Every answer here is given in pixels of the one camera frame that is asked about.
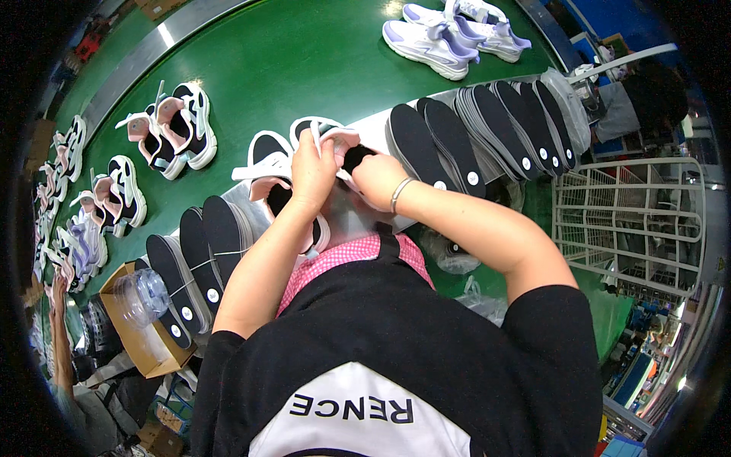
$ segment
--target insole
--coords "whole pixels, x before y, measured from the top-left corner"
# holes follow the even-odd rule
[[[393,141],[422,182],[437,189],[459,192],[442,164],[424,119],[412,107],[396,105],[390,114]]]
[[[520,142],[515,130],[512,129],[507,111],[500,103],[500,100],[483,86],[475,86],[473,94],[480,114],[490,130],[517,162],[518,167],[527,179],[535,179],[538,176],[538,169],[530,159],[528,151]]]
[[[533,149],[541,158],[543,167],[546,170],[553,168],[551,159],[548,155],[548,150],[545,149],[545,144],[539,141],[537,135],[533,133],[533,119],[528,112],[526,103],[523,101],[523,98],[520,96],[518,91],[513,89],[510,84],[505,81],[497,81],[495,83],[495,87],[500,93],[500,100],[502,101],[503,106],[505,106],[505,109],[512,114],[512,117],[515,118],[520,126],[523,127],[523,130],[525,130],[528,134],[531,144],[533,145]]]
[[[243,256],[243,253],[239,252],[243,249],[241,228],[231,207],[218,195],[207,198],[203,203],[203,227],[211,251],[219,264],[221,281],[225,289],[231,273]],[[225,252],[236,252],[236,254],[223,254]]]
[[[364,157],[375,155],[376,153],[372,149],[366,148],[362,144],[359,144],[358,146],[354,146],[348,149],[348,151],[345,153],[342,168],[352,175],[353,169],[360,165]]]
[[[286,154],[285,149],[282,148],[281,144],[279,144],[279,141],[277,141],[275,137],[271,135],[262,135],[258,137],[257,141],[254,143],[252,151],[254,161],[252,163],[257,164],[269,154],[277,151],[284,152]]]
[[[529,118],[529,128],[526,129],[526,133],[531,137],[533,143],[543,145],[542,149],[548,155],[548,159],[551,160],[550,167],[548,170],[554,170],[554,172],[560,173],[563,168],[560,167],[558,161],[558,152],[556,145],[553,143],[553,138],[550,136],[550,130],[546,123],[546,116],[543,113],[543,106],[541,106],[538,96],[533,92],[533,85],[521,83],[520,85],[520,98],[523,99],[523,103],[526,104],[527,114]],[[539,156],[543,158],[543,151],[541,148],[538,149]]]
[[[191,268],[196,284],[203,293],[208,308],[215,313],[224,293],[219,281],[218,264],[208,246],[203,228],[203,212],[200,208],[188,208],[181,216],[180,241],[183,257]]]
[[[295,136],[298,140],[300,139],[300,133],[302,133],[303,130],[307,130],[310,128],[311,122],[312,121],[307,120],[307,121],[302,121],[299,124],[297,124],[297,126],[295,127]]]
[[[317,241],[319,240],[319,237],[320,237],[321,230],[322,229],[319,226],[319,222],[317,221],[317,219],[315,219],[312,222],[312,243],[313,244],[317,244]]]
[[[419,116],[424,117],[424,108],[426,108],[429,102],[433,101],[434,99],[430,99],[429,97],[422,97],[416,101],[416,111],[419,112]]]
[[[267,204],[269,205],[269,208],[271,208],[274,217],[277,217],[279,213],[281,213],[281,210],[287,202],[289,202],[290,198],[292,198],[291,189],[285,189],[279,184],[275,184],[274,187],[271,188],[269,196],[267,197]]]
[[[135,271],[144,270],[145,268],[150,268],[150,266],[144,259],[135,259]]]
[[[168,308],[168,311],[178,314],[181,322],[191,335],[198,334],[201,322],[194,311],[194,305],[190,300],[188,291],[184,287],[186,281],[181,273],[181,266],[178,265],[173,253],[173,246],[161,235],[150,235],[147,238],[146,248],[150,268],[160,275],[165,283],[165,288],[167,288],[167,293],[170,295],[170,300],[173,302],[173,309]],[[175,332],[174,328],[171,328],[169,333],[173,339],[181,339],[184,335],[184,332]]]
[[[462,121],[450,107],[437,100],[432,100],[425,106],[424,117],[432,136],[457,164],[457,171],[467,192],[473,197],[484,198],[485,185],[480,176],[480,167],[474,158],[469,133]]]
[[[188,124],[186,124],[185,119],[181,116],[180,111],[176,111],[175,114],[173,114],[173,118],[170,119],[170,130],[174,131],[177,135],[180,135],[186,140],[190,137]]]
[[[566,128],[566,123],[564,122],[564,116],[561,114],[561,108],[558,106],[556,99],[553,98],[553,95],[545,84],[540,81],[536,81],[534,83],[534,87],[538,90],[538,95],[541,98],[546,111],[548,111],[548,115],[551,120],[553,120],[553,124],[556,125],[556,130],[558,130],[558,136],[561,137],[561,144],[564,147],[564,153],[566,154],[567,161],[569,166],[573,168],[576,165],[576,156],[571,144],[569,131]]]

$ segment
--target person's arm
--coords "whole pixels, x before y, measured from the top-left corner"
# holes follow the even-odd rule
[[[236,265],[213,332],[232,331],[247,339],[274,318],[302,240],[333,188],[337,169],[333,141],[322,145],[321,158],[312,133],[304,130],[292,158],[292,198]]]
[[[66,281],[60,276],[53,280],[53,301],[55,302],[55,311],[51,325],[51,337],[53,339],[53,367],[55,373],[53,378],[59,389],[64,389],[66,393],[74,399],[74,371],[71,367],[71,348],[69,347],[69,337],[66,335],[66,302],[65,291]]]
[[[396,158],[376,155],[366,156],[352,176],[371,202],[390,211],[393,192],[406,172]],[[551,239],[537,224],[510,208],[413,181],[401,191],[395,209],[397,214],[428,225],[504,274],[509,303],[549,284],[578,288]]]

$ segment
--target bangle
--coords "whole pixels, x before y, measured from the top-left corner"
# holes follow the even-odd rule
[[[396,213],[396,200],[398,199],[398,196],[401,194],[401,191],[404,190],[404,187],[411,181],[416,181],[416,179],[409,176],[408,178],[404,178],[404,180],[396,187],[396,190],[393,191],[393,196],[391,197],[391,212]]]

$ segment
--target metal cage cart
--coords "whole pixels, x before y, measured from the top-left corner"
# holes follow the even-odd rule
[[[690,157],[581,165],[553,182],[553,241],[622,295],[679,305],[705,247],[705,187]]]

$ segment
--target cardboard box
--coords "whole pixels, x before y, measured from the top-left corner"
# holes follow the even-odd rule
[[[51,144],[51,138],[56,130],[56,123],[47,119],[38,119],[35,121],[33,129],[33,138],[31,147],[28,151],[28,160],[26,161],[26,169],[29,173],[35,173],[43,162],[48,160],[48,148]]]
[[[155,457],[177,457],[183,450],[183,440],[160,422],[147,422],[137,436],[140,446]]]
[[[144,346],[145,337],[135,327],[130,325],[122,316],[122,308],[118,302],[117,295],[114,294],[114,283],[117,279],[135,271],[135,263],[128,262],[117,268],[112,276],[102,286],[99,291],[99,297],[102,299],[104,307],[107,309],[109,318],[114,324],[114,328],[119,333],[124,349],[129,354],[129,358],[135,363],[140,373],[146,377],[162,376],[163,374],[173,373],[185,366],[188,359],[195,352],[195,343],[191,344],[188,349],[179,347],[173,338],[167,333],[165,327],[156,320],[153,322],[154,329],[160,337],[166,348],[170,351],[169,356],[159,362]]]
[[[142,12],[151,20],[160,19],[165,13],[172,10],[173,8],[179,7],[186,0],[147,0],[147,2],[140,7]]]

